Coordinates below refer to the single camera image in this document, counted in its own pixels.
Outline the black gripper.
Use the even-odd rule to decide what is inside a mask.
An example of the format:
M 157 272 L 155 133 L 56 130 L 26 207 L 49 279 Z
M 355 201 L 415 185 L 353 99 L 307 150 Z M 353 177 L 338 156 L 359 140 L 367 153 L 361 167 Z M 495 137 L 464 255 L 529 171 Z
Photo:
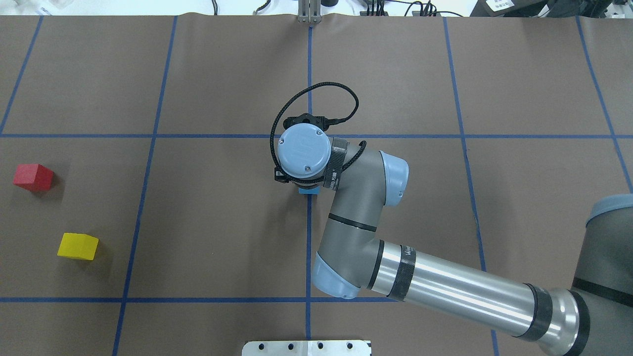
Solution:
M 284 132 L 275 142 L 276 181 L 312 184 L 321 178 L 329 162 L 329 137 L 321 122 L 307 113 L 283 122 Z

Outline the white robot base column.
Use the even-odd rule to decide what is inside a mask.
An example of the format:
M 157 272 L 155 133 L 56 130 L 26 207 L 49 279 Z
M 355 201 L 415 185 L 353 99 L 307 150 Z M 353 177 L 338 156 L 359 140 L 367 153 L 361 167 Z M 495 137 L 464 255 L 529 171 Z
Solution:
M 247 342 L 242 356 L 372 356 L 366 340 L 283 340 Z

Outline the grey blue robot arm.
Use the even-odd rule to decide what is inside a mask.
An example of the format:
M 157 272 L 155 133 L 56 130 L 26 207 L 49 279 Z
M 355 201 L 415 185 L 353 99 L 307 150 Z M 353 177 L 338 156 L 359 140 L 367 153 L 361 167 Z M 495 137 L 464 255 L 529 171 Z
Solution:
M 326 136 L 306 123 L 279 161 L 334 185 L 311 281 L 362 289 L 537 344 L 632 354 L 632 195 L 605 137 Z

